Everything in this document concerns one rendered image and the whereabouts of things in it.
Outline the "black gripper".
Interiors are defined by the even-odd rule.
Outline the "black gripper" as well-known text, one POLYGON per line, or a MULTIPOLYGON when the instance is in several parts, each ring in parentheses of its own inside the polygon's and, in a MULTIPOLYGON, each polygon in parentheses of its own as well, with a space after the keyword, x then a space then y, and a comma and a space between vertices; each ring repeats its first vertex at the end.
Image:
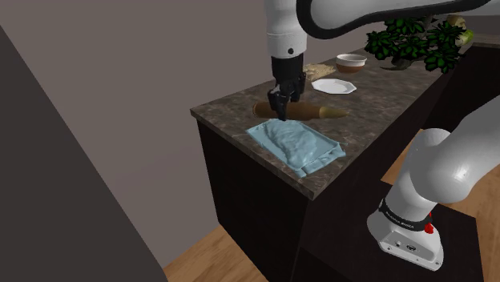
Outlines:
POLYGON ((285 121, 287 119, 287 104, 290 100, 293 103, 300 101, 300 96, 304 93, 306 74, 303 71, 304 55, 299 54, 293 58, 271 57, 272 76, 277 84, 291 81, 292 92, 276 85, 268 93, 268 102, 277 118, 285 121))

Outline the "brown wooden rolling pin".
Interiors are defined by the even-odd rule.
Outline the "brown wooden rolling pin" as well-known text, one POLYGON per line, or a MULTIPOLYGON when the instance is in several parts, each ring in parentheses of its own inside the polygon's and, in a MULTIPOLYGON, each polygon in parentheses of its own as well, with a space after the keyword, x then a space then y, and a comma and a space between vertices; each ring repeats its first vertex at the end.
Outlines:
MULTIPOLYGON (((272 110, 268 102, 257 102, 252 108, 252 113, 258 118, 277 119, 278 114, 272 110)), ((288 103, 285 117, 291 120, 309 121, 311 119, 338 119, 349 113, 342 109, 320 107, 311 103, 288 103)))

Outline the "beige flat bread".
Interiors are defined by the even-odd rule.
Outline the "beige flat bread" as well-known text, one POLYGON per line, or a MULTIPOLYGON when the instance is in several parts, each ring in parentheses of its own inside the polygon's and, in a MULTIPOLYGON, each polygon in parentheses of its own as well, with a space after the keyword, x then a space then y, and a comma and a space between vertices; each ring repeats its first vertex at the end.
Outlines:
POLYGON ((334 66, 325 64, 307 64, 303 67, 303 72, 306 74, 306 79, 313 82, 318 79, 330 75, 336 71, 334 66))

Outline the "white octagonal plate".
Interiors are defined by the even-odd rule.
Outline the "white octagonal plate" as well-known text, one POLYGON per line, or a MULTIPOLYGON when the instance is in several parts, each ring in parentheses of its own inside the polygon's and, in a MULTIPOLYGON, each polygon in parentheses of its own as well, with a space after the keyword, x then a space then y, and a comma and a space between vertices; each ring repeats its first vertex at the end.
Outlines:
POLYGON ((351 82, 341 79, 318 79, 312 82, 312 88, 330 95, 347 95, 357 89, 351 82))

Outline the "light blue folded cloth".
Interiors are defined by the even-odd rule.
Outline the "light blue folded cloth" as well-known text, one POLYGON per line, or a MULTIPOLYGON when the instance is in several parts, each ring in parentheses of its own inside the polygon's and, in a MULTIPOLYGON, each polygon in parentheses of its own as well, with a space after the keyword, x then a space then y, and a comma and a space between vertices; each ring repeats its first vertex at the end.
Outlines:
POLYGON ((246 132, 299 178, 346 156, 344 143, 332 140, 296 120, 269 119, 246 132))

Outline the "brown and white bowl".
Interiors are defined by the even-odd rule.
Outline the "brown and white bowl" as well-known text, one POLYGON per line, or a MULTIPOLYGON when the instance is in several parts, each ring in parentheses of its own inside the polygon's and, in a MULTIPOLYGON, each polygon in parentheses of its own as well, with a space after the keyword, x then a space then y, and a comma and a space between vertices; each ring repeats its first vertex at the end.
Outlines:
POLYGON ((336 67, 341 73, 352 74, 360 71, 364 67, 366 61, 367 58, 363 55, 339 54, 336 57, 336 67))

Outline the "dark kitchen counter cabinet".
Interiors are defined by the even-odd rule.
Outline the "dark kitchen counter cabinet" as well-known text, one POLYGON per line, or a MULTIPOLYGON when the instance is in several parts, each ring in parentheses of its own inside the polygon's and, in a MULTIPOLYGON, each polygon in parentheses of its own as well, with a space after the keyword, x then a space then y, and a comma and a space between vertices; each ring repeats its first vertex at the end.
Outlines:
POLYGON ((348 80, 357 88, 349 95, 307 89, 302 96, 349 113, 309 122, 344 143, 346 156, 304 178, 246 132, 260 123, 252 106, 269 83, 192 110, 217 218, 268 282, 292 282, 308 206, 322 192, 382 181, 418 130, 451 130, 460 118, 500 95, 500 44, 475 43, 446 75, 428 72, 422 62, 404 71, 382 70, 378 60, 369 58, 348 80))

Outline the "green leafy plant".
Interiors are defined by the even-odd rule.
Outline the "green leafy plant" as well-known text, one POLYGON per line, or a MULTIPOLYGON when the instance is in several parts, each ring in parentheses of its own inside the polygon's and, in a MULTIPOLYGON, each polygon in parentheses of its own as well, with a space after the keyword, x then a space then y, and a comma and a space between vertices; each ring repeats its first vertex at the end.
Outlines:
POLYGON ((391 71, 403 71, 422 61, 427 71, 453 70, 462 57, 455 40, 461 28, 433 16, 385 21, 386 29, 367 34, 365 51, 378 60, 391 59, 391 71))

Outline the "dark robot stand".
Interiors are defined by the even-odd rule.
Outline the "dark robot stand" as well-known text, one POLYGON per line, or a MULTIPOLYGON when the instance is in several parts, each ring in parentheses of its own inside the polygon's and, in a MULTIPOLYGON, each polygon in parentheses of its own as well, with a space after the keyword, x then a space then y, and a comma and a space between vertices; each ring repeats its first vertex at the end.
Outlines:
POLYGON ((444 249, 437 271, 382 251, 367 218, 389 189, 382 181, 329 187, 313 200, 292 282, 484 282, 475 218, 441 204, 432 211, 444 249))

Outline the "pale yellow green vegetable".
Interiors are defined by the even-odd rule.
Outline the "pale yellow green vegetable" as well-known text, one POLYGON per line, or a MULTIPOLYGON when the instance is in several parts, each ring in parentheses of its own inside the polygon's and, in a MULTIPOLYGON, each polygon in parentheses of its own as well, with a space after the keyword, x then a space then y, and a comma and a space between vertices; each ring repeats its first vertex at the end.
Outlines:
POLYGON ((451 26, 456 26, 461 28, 460 33, 455 40, 456 46, 466 45, 473 39, 474 32, 466 28, 466 20, 463 17, 456 14, 449 14, 446 18, 446 21, 451 26))

